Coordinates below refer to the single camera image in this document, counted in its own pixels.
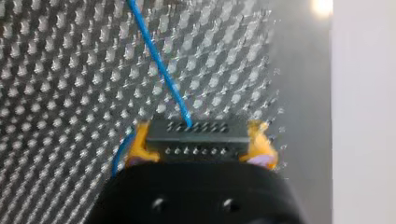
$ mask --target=metal pegboard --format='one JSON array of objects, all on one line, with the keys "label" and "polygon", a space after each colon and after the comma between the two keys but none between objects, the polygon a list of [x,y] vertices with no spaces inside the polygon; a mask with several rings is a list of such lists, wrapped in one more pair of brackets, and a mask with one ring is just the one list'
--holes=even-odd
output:
[{"label": "metal pegboard", "polygon": [[[268,2],[138,5],[194,117],[284,132]],[[121,138],[178,108],[124,0],[2,1],[0,27],[0,223],[82,222]]]}]

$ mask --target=screw hole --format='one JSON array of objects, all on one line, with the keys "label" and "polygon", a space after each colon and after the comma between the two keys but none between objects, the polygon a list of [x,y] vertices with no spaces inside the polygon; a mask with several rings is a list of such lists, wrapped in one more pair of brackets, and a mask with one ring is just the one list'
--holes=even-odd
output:
[{"label": "screw hole", "polygon": [[241,209],[241,206],[233,199],[227,199],[223,202],[222,209],[227,213],[235,213]]},{"label": "screw hole", "polygon": [[163,212],[166,209],[166,200],[164,198],[158,198],[154,200],[151,208],[156,213]]}]

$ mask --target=black plastic housing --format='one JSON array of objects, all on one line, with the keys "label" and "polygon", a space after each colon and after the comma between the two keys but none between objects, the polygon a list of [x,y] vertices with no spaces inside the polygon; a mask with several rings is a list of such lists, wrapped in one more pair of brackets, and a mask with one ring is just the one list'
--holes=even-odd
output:
[{"label": "black plastic housing", "polygon": [[285,181],[247,163],[153,163],[110,179],[86,224],[303,224]]}]

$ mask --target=blue cable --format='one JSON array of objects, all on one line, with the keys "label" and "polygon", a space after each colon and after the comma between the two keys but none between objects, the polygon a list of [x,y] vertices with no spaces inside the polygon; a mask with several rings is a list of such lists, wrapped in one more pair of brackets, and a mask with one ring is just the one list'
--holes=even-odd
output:
[{"label": "blue cable", "polygon": [[165,65],[163,64],[163,61],[161,59],[160,54],[158,53],[157,48],[155,47],[154,43],[151,41],[151,36],[149,35],[149,29],[146,27],[142,14],[140,13],[139,8],[136,5],[136,1],[127,0],[127,3],[131,8],[132,12],[134,13],[134,19],[136,20],[137,26],[139,27],[143,39],[145,40],[145,43],[148,46],[152,59],[157,64],[160,74],[163,75],[163,79],[165,79],[166,85],[168,86],[170,92],[172,92],[174,99],[176,99],[180,107],[181,117],[183,117],[183,119],[186,121],[187,126],[191,127],[192,120],[191,120],[190,112],[187,109],[186,105],[184,104],[183,98],[181,98],[180,94],[178,93],[175,82],[169,76],[168,71],[165,68]]},{"label": "blue cable", "polygon": [[117,171],[119,170],[119,162],[122,153],[125,151],[125,148],[127,148],[131,143],[134,141],[134,133],[130,133],[127,135],[123,140],[121,145],[119,146],[119,149],[116,152],[116,155],[113,158],[112,162],[112,167],[111,167],[111,176],[114,177],[117,174]]}]

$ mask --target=white wall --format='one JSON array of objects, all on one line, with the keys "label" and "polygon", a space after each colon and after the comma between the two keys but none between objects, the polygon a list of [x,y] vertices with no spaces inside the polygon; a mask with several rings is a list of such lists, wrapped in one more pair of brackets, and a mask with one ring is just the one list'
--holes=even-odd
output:
[{"label": "white wall", "polygon": [[396,0],[334,0],[333,223],[396,223]]}]

